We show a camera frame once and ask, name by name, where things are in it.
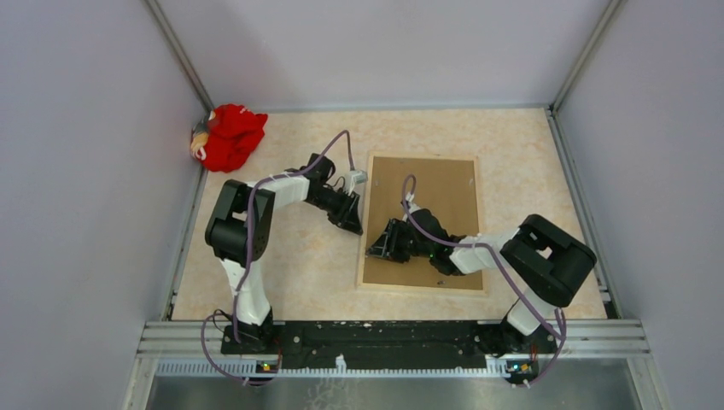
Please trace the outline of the brown cardboard backing board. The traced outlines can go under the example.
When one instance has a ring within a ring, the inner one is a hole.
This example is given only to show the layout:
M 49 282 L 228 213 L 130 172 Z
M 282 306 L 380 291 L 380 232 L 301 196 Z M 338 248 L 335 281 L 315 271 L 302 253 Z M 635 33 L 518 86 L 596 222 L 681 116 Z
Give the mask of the brown cardboard backing board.
M 477 161 L 473 157 L 429 158 L 372 155 L 365 189 L 364 235 L 357 285 L 360 289 L 484 296 L 488 274 L 453 273 L 452 248 L 433 243 L 403 222 L 404 194 L 428 209 L 420 225 L 453 241 L 482 231 Z

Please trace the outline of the white wooden picture frame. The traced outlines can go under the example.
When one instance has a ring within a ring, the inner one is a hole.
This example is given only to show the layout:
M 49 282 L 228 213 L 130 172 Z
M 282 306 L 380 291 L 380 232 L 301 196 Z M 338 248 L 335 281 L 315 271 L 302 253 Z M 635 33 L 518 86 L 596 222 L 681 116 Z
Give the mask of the white wooden picture frame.
M 466 236 L 484 231 L 482 180 L 477 158 L 371 152 L 367 172 L 357 287 L 444 296 L 487 296 L 487 271 L 447 276 L 438 272 L 428 257 L 412 257 L 407 263 L 397 263 L 365 255 L 388 221 L 402 217 L 402 195 L 409 190 L 404 180 L 409 174 L 416 178 L 415 203 L 429 209 L 448 233 Z

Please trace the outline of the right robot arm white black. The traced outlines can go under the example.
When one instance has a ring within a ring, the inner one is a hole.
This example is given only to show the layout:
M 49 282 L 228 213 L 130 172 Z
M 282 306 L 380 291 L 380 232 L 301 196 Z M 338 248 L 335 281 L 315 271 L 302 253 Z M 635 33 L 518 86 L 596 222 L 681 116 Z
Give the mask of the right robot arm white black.
M 365 253 L 396 263 L 425 257 L 446 276 L 498 270 L 518 298 L 501 322 L 480 337 L 481 347 L 495 356 L 524 351 L 544 319 L 561 319 L 563 308 L 598 262 L 587 245 L 539 214 L 529 215 L 511 232 L 455 236 L 427 208 L 389 220 Z M 526 284 L 525 290 L 514 284 L 513 272 Z

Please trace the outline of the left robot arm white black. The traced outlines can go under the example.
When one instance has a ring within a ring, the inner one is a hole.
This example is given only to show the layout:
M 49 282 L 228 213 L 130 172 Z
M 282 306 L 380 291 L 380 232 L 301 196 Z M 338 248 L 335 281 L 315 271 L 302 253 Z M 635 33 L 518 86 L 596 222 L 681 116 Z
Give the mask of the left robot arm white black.
M 272 217 L 280 208 L 305 202 L 324 211 L 328 221 L 355 235 L 363 232 L 356 187 L 367 173 L 351 169 L 342 185 L 330 184 L 335 163 L 320 154 L 299 169 L 288 169 L 256 182 L 227 180 L 205 231 L 205 241 L 220 260 L 232 295 L 232 343 L 254 353 L 273 343 L 273 311 L 262 275 L 262 257 L 271 237 Z

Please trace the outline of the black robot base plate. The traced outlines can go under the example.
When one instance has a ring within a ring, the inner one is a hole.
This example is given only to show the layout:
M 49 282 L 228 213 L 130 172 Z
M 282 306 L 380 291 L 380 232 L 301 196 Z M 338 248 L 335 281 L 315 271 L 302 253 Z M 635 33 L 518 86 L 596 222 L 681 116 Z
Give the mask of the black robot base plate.
M 226 326 L 221 354 L 270 354 L 282 369 L 331 368 L 337 357 L 350 370 L 481 369 L 493 359 L 551 354 L 552 335 L 524 336 L 502 322 L 475 320 L 286 321 Z

